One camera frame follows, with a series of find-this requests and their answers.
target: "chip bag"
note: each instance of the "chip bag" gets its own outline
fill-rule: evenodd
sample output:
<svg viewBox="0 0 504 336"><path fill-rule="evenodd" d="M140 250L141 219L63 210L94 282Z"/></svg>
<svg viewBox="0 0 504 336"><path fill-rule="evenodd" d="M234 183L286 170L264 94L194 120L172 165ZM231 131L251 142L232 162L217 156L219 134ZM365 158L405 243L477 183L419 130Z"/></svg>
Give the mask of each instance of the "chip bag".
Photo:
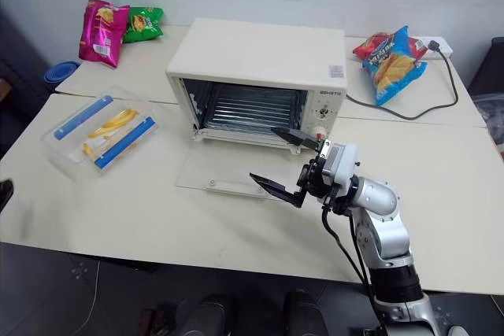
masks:
<svg viewBox="0 0 504 336"><path fill-rule="evenodd" d="M357 55L362 60L366 59L383 41L389 39L394 33L386 33L381 31L372 35L365 42L357 46L352 53ZM408 38L409 51L411 57L415 59L421 59L425 53L427 53L428 48L420 39L414 39L413 37Z"/></svg>
<svg viewBox="0 0 504 336"><path fill-rule="evenodd" d="M427 67L412 57L408 44L408 27L402 27L385 39L364 61L362 67L371 74L376 105L383 105Z"/></svg>
<svg viewBox="0 0 504 336"><path fill-rule="evenodd" d="M128 11L129 6L116 7L103 0L89 0L84 12L79 58L117 67Z"/></svg>
<svg viewBox="0 0 504 336"><path fill-rule="evenodd" d="M162 35L163 31L159 28L159 21L162 17L163 10L161 8L131 7L124 42L146 41Z"/></svg>

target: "pink chip bag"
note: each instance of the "pink chip bag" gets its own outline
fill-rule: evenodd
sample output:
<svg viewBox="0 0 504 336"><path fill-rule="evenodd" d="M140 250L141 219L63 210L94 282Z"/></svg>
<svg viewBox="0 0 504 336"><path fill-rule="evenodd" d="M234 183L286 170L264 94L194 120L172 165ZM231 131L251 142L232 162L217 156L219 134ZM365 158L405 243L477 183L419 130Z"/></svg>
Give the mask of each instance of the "pink chip bag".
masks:
<svg viewBox="0 0 504 336"><path fill-rule="evenodd" d="M79 58L117 67L128 13L129 6L116 7L103 0L89 0L84 12Z"/></svg>

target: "black cable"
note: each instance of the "black cable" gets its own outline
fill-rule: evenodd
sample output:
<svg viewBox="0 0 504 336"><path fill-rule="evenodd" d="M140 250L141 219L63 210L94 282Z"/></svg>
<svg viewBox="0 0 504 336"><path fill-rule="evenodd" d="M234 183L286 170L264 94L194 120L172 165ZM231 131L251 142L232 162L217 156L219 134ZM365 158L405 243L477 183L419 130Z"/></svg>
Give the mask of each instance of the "black cable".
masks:
<svg viewBox="0 0 504 336"><path fill-rule="evenodd" d="M354 216L350 214L348 218L350 222L350 233L352 235L352 242L354 242L355 253L357 254L357 258L359 259L359 265L361 265L362 275L364 276L365 281L364 286L366 289L366 293L368 294L369 302L371 303L372 310L374 311L375 316L378 319L378 322L380 323L382 331L385 334L387 334L387 329L385 328L385 322L383 318L380 316L380 313L378 312L378 309L375 306L374 293L372 291L371 285L369 284L368 274L366 273L364 261L362 260L361 250L359 249L357 244L357 235L355 234L355 226L354 226Z"/></svg>
<svg viewBox="0 0 504 336"><path fill-rule="evenodd" d="M394 115L396 117L402 118L403 120L410 120L410 121L411 120L416 120L417 118L422 117L425 113L431 112L432 110L442 109L442 108L449 108L451 106L454 106L455 104L458 103L458 92L457 92L457 88L455 87L454 77L453 77L453 75L451 73L450 64L448 63L447 58L444 56L444 54L439 49L439 44L438 44L437 47L435 47L435 45L432 45L432 47L431 47L431 43L429 43L429 49L437 51L439 53L439 55L441 55L441 57L444 60L444 63L446 63L446 65L448 67L448 74L450 74L451 88L454 90L454 95L455 95L455 100L453 102L451 102L450 104L433 106L433 107L431 107L429 109L426 109L425 111L417 114L416 116L409 117L409 116L403 116L401 113L397 113L397 112L395 112L395 111L393 111L393 110L391 110L389 108L384 108L383 106L368 104L367 102L360 102L359 100L356 100L355 98L352 98L349 94L346 95L346 98L349 99L351 102L354 102L355 104L366 106L368 108L383 110L384 112L388 112L388 113L390 113L390 114L392 114L392 115Z"/></svg>
<svg viewBox="0 0 504 336"><path fill-rule="evenodd" d="M359 276L359 279L361 280L362 284L364 284L364 282L365 282L364 278L362 277L362 274L358 270L357 265L355 265L354 260L352 259L352 256L350 256L350 254L348 253L347 249L343 246L343 244L339 240L339 236L329 226L329 223L328 223L328 212L329 212L328 208L322 209L322 224L324 225L325 230L336 240L336 243L338 244L338 247L345 254L346 258L348 259L348 261L352 265L352 268L355 270L355 273L357 273L357 275Z"/></svg>

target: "red chip bag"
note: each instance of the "red chip bag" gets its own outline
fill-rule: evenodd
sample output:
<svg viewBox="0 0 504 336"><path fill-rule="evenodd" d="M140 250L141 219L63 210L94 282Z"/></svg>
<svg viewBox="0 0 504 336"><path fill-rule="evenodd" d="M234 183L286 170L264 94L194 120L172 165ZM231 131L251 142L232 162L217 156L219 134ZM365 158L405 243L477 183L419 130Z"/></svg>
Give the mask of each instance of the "red chip bag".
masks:
<svg viewBox="0 0 504 336"><path fill-rule="evenodd" d="M394 33L386 33L385 31L381 31L380 33L376 33L372 35L365 42L357 46L353 53L357 55L362 60L367 59L369 55L385 40L392 37ZM417 61L421 59L425 53L427 53L428 48L422 41L419 39L414 39L412 37L408 38L409 50L411 52L411 57L415 58Z"/></svg>
<svg viewBox="0 0 504 336"><path fill-rule="evenodd" d="M117 67L128 14L129 6L116 7L103 0L89 0L84 12L79 58Z"/></svg>

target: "oven control knob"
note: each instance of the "oven control knob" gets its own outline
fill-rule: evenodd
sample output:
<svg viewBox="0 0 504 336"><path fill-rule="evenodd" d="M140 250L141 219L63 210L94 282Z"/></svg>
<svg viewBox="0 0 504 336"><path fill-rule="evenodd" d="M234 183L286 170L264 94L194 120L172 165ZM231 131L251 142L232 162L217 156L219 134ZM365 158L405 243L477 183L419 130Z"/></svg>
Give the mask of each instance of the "oven control knob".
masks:
<svg viewBox="0 0 504 336"><path fill-rule="evenodd" d="M312 130L309 131L309 133L316 137L317 140L321 140L321 139L326 139L328 137L328 133L326 132L325 130L325 127L322 127L322 126L315 126L315 127L312 127Z"/></svg>

